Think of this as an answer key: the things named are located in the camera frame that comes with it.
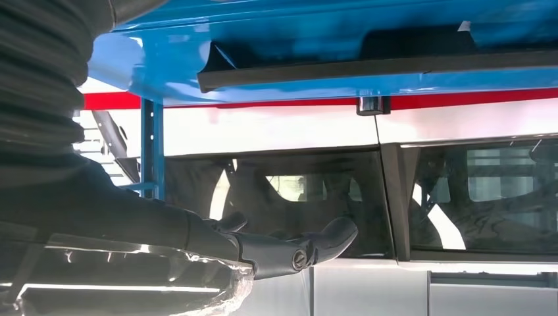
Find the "window frame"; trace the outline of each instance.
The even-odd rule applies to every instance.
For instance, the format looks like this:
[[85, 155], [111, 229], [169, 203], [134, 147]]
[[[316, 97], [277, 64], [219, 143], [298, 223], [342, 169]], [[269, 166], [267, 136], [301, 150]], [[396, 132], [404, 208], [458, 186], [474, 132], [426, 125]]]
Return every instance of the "window frame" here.
[[[388, 202], [386, 201], [386, 189], [385, 189], [385, 182], [384, 182], [384, 177], [383, 177], [383, 168], [382, 168], [382, 158], [381, 158], [381, 152], [380, 152], [380, 146], [376, 145], [376, 144], [370, 144], [370, 145], [362, 145], [362, 146], [343, 146], [343, 147], [313, 147], [313, 148], [302, 148], [302, 149], [284, 149], [284, 150], [266, 150], [266, 151], [248, 151], [248, 152], [241, 152], [241, 153], [203, 153], [203, 154], [195, 154], [195, 155], [182, 155], [182, 156], [172, 156], [172, 157], [166, 157], [165, 159], [168, 159], [169, 161], [181, 161], [181, 160], [204, 160], [204, 159], [223, 159], [223, 160], [240, 160], [240, 159], [245, 159], [245, 158], [260, 158], [260, 159], [264, 159], [267, 157], [270, 158], [275, 158], [275, 157], [289, 157], [289, 156], [293, 156], [293, 155], [302, 155], [302, 156], [310, 156], [310, 155], [329, 155], [329, 154], [339, 154], [339, 153], [366, 153], [367, 155], [370, 155], [370, 158], [372, 159], [372, 156], [374, 156], [374, 162], [371, 163], [371, 165], [374, 167], [375, 172], [378, 173], [378, 179], [374, 180], [374, 183], [377, 183], [378, 187], [378, 195], [381, 196], [381, 200], [377, 201], [378, 206], [382, 208], [382, 216], [385, 218], [385, 220], [382, 221], [382, 224], [385, 225], [385, 229], [386, 229], [386, 245], [389, 247], [388, 250], [388, 255], [385, 257], [375, 257], [372, 256], [370, 254], [366, 254], [366, 255], [361, 255], [359, 257], [343, 257], [342, 259], [362, 259], [362, 260], [366, 260], [366, 259], [370, 259], [373, 260], [374, 262], [378, 262], [378, 261], [382, 261], [382, 260], [388, 260], [388, 261], [394, 261], [395, 260], [395, 250], [394, 250], [394, 245], [393, 245], [393, 234], [392, 234], [392, 226], [391, 226], [391, 222], [390, 222], [390, 218], [389, 218], [389, 212], [388, 212]], [[234, 173], [236, 172], [236, 167], [233, 166], [236, 163], [231, 163], [229, 165], [230, 170], [228, 170], [227, 168], [226, 170], [226, 174], [227, 176], [233, 176]], [[171, 166], [172, 163], [165, 163], [165, 166], [169, 167]], [[262, 169], [261, 175], [263, 177], [267, 177], [267, 176], [274, 176], [274, 175], [281, 175], [281, 174], [276, 174], [275, 172], [272, 172], [270, 169]], [[288, 174], [283, 174], [283, 175], [312, 175], [312, 172], [294, 172], [294, 173], [288, 173]], [[228, 182], [232, 183], [234, 182], [233, 180], [231, 180], [230, 178], [228, 178]], [[169, 189], [172, 186], [170, 184], [166, 185], [166, 188]], [[363, 191], [362, 188], [359, 187], [360, 190], [360, 194], [362, 196]], [[290, 201], [288, 199], [285, 199], [284, 197], [282, 197], [275, 189], [274, 192], [277, 193], [277, 196], [281, 199], [283, 199], [286, 203], [304, 203], [302, 201]], [[172, 196], [171, 192], [167, 192], [166, 193], [168, 196]], [[211, 210], [208, 209], [207, 214], [206, 213], [198, 213], [204, 217], [209, 217], [209, 215], [211, 214]]]
[[429, 142], [425, 144], [382, 144], [380, 154], [384, 169], [388, 212], [392, 223], [395, 257], [403, 263], [416, 263], [422, 269], [435, 267], [438, 263], [487, 264], [494, 268], [499, 264], [525, 264], [526, 269], [543, 267], [558, 271], [557, 255], [529, 255], [519, 253], [490, 253], [463, 250], [418, 250], [411, 247], [409, 227], [409, 204], [415, 183], [415, 171], [420, 150], [424, 147], [446, 145], [490, 144], [495, 142], [532, 140], [530, 137], [491, 138], [451, 142]]

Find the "blue metal frame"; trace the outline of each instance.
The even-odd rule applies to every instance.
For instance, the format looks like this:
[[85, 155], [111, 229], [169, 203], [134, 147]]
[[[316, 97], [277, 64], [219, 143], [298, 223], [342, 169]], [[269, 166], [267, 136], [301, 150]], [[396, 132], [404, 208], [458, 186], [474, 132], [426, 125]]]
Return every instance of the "blue metal frame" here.
[[122, 188], [139, 191], [144, 198], [165, 199], [163, 136], [163, 105], [142, 99], [140, 182]]
[[481, 50], [558, 43], [549, 0], [170, 0], [95, 41], [89, 75], [166, 107], [555, 88], [558, 67], [423, 72], [223, 86], [202, 93], [211, 43], [258, 68], [357, 61], [367, 34], [470, 22]]

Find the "robotic arm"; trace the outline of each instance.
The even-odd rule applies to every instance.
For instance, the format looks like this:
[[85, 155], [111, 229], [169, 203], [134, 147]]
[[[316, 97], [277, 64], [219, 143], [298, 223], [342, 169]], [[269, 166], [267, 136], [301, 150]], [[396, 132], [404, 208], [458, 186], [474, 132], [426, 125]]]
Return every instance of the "robotic arm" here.
[[[140, 198], [73, 152], [84, 133], [72, 121], [83, 106], [76, 86], [88, 77], [94, 39], [165, 2], [0, 2], [0, 315], [127, 314], [130, 306], [147, 308], [142, 301], [151, 309], [143, 315], [189, 315], [154, 307], [186, 300], [177, 287], [170, 293], [157, 287], [160, 280], [176, 284], [183, 277], [177, 262], [185, 255], [251, 267], [254, 279], [272, 278], [333, 259], [356, 237], [348, 218], [288, 240], [243, 234], [241, 215], [204, 220]], [[172, 277], [148, 277], [158, 268]], [[127, 284], [111, 287], [117, 291], [96, 303], [100, 283], [121, 280]], [[138, 282], [159, 282], [154, 288], [162, 296], [134, 292]], [[131, 305], [115, 307], [122, 302]]]

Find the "plastic wrap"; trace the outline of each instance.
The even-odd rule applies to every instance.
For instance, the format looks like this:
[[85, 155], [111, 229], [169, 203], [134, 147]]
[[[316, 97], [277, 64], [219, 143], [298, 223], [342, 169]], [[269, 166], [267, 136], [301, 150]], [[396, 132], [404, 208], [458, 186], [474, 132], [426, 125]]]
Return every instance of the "plastic wrap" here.
[[179, 249], [59, 234], [46, 245], [4, 237], [0, 315], [228, 315], [252, 289], [250, 265]]
[[312, 316], [311, 306], [314, 300], [312, 274], [311, 270], [307, 269], [296, 275], [258, 280], [254, 283], [250, 296], [234, 315]]

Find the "tinted glass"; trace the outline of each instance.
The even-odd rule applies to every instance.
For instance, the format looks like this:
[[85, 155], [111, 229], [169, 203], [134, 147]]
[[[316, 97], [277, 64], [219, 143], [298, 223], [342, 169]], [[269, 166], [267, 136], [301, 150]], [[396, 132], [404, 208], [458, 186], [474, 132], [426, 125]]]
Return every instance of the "tinted glass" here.
[[181, 157], [166, 167], [169, 202], [202, 217], [240, 212], [244, 232], [289, 238], [349, 215], [359, 235], [344, 257], [392, 257], [377, 151]]
[[409, 208], [415, 250], [558, 254], [558, 143], [421, 149]]

